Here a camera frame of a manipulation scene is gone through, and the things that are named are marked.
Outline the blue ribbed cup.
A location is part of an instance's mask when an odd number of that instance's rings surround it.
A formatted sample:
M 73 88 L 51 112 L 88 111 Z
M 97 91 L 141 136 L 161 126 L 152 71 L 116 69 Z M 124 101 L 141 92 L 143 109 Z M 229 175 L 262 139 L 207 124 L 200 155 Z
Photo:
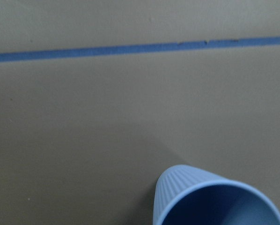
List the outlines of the blue ribbed cup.
M 157 180 L 153 224 L 280 225 L 280 211 L 248 184 L 189 165 L 175 165 Z

